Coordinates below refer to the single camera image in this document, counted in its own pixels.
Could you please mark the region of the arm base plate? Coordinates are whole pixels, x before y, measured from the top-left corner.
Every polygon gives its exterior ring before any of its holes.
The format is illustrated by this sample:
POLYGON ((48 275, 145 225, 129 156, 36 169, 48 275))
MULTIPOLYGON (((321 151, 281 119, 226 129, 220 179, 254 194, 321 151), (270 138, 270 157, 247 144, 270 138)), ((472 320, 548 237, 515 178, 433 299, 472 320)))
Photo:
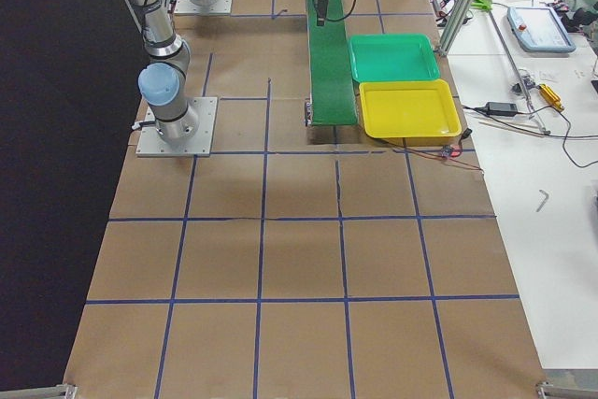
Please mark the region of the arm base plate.
POLYGON ((232 12, 233 0, 177 0, 178 16, 224 16, 232 12))
POLYGON ((186 115, 174 122, 157 121, 147 107, 145 121, 152 124, 140 130, 138 157, 208 157, 211 153, 217 97, 188 97, 186 115))

